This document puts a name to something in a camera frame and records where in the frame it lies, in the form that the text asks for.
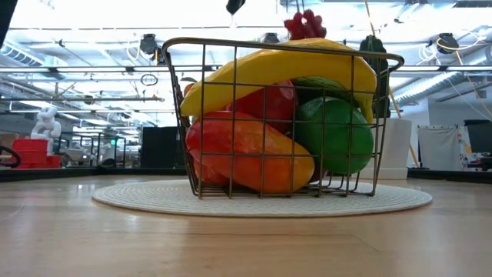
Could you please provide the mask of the yellow banana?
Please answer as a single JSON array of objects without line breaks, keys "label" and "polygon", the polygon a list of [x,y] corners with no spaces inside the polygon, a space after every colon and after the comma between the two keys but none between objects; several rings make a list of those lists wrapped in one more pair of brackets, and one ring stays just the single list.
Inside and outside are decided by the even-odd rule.
[{"label": "yellow banana", "polygon": [[372,98],[377,87],[374,70],[360,56],[262,49],[230,61],[196,82],[180,105],[182,116],[215,112],[258,90],[292,78],[319,76],[354,90],[354,99],[368,122],[373,121]]}]

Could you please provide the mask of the black monitor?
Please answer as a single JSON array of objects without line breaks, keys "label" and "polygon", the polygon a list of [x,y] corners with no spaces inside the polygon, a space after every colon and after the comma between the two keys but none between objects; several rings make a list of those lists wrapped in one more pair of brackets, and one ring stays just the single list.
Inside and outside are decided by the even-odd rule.
[{"label": "black monitor", "polygon": [[464,121],[464,126],[468,130],[472,152],[492,154],[492,122],[469,119]]}]

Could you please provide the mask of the orange bell pepper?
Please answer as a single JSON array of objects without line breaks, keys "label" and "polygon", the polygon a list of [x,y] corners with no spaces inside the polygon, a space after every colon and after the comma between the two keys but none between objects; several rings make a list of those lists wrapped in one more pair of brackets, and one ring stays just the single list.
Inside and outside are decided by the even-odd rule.
[{"label": "orange bell pepper", "polygon": [[202,165],[197,159],[193,160],[194,173],[205,187],[225,187],[230,185],[229,178],[216,172],[212,167]]}]

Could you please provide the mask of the white hanging cloth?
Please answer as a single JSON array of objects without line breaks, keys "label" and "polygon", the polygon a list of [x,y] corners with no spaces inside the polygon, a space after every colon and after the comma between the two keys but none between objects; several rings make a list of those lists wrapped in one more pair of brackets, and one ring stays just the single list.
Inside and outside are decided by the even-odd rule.
[{"label": "white hanging cloth", "polygon": [[419,125],[419,156],[423,168],[434,171],[463,171],[467,165],[464,143],[467,130],[459,125]]}]

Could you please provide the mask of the red orange mango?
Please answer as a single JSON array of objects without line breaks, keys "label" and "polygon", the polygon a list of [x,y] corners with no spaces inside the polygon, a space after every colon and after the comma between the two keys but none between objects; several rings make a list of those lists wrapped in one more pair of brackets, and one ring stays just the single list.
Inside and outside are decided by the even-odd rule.
[{"label": "red orange mango", "polygon": [[188,152],[205,167],[257,192],[295,192],[311,180],[314,158],[303,146],[259,119],[216,111],[195,120],[185,137]]}]

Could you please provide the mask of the white plant pot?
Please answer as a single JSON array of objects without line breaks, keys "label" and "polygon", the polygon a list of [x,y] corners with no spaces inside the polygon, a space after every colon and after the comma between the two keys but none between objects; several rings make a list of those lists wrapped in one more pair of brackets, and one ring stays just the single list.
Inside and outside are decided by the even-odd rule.
[{"label": "white plant pot", "polygon": [[382,159],[378,174],[379,180],[403,180],[407,178],[407,159],[411,143],[411,121],[387,118],[384,136],[378,129],[378,149],[384,139]]}]

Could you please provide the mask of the dark green round fruit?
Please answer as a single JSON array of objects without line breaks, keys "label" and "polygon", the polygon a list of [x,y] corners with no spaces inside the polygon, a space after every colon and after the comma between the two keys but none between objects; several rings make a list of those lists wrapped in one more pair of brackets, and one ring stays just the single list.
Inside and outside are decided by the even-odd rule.
[{"label": "dark green round fruit", "polygon": [[374,137],[364,116],[349,102],[317,97],[296,113],[295,141],[329,172],[354,174],[371,160]]}]

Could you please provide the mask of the white round woven placemat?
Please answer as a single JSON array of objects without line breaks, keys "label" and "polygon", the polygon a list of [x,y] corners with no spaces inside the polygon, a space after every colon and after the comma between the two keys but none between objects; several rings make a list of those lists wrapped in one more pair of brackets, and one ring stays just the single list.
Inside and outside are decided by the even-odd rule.
[{"label": "white round woven placemat", "polygon": [[187,180],[117,184],[96,189],[92,198],[120,208],[175,215],[236,218],[316,218],[364,215],[414,209],[432,202],[430,194],[415,189],[378,185],[376,194],[347,198],[324,195],[263,198],[246,195],[194,196]]}]

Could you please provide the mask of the black cabinet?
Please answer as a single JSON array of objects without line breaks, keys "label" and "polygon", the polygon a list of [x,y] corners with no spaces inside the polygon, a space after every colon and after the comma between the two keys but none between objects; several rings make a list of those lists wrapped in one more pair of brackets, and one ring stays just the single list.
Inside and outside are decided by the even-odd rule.
[{"label": "black cabinet", "polygon": [[178,128],[144,127],[141,143],[141,167],[171,169],[182,165]]}]

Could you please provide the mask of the red box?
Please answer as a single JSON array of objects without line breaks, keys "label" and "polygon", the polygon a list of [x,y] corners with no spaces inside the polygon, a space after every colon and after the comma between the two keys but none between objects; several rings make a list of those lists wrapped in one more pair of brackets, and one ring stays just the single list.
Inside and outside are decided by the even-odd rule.
[{"label": "red box", "polygon": [[21,158],[18,169],[58,169],[60,158],[48,153],[48,141],[44,139],[17,139],[12,149]]}]

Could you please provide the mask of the white robot figure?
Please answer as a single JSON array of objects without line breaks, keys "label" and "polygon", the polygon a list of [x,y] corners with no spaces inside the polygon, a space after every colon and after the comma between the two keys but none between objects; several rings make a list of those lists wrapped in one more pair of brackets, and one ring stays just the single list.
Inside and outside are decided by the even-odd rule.
[{"label": "white robot figure", "polygon": [[36,115],[37,122],[32,129],[30,139],[47,141],[47,153],[53,153],[54,139],[58,139],[62,133],[62,126],[55,120],[58,110],[56,107],[44,107]]}]

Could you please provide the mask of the bright red apple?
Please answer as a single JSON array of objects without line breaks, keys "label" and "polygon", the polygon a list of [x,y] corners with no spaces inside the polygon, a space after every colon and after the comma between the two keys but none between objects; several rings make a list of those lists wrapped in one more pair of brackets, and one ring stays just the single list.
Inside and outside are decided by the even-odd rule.
[{"label": "bright red apple", "polygon": [[290,80],[274,83],[274,86],[260,88],[257,91],[239,98],[224,107],[225,111],[233,112],[239,123],[266,124],[282,134],[292,128],[294,109],[298,107],[298,97]]}]

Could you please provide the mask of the purple grape bunch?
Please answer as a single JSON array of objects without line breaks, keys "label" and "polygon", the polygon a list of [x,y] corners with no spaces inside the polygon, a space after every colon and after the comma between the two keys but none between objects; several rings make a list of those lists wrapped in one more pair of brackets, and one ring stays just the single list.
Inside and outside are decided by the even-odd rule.
[{"label": "purple grape bunch", "polygon": [[312,10],[296,12],[291,19],[284,20],[290,41],[306,38],[325,38],[327,29],[322,25],[323,18],[315,15]]}]

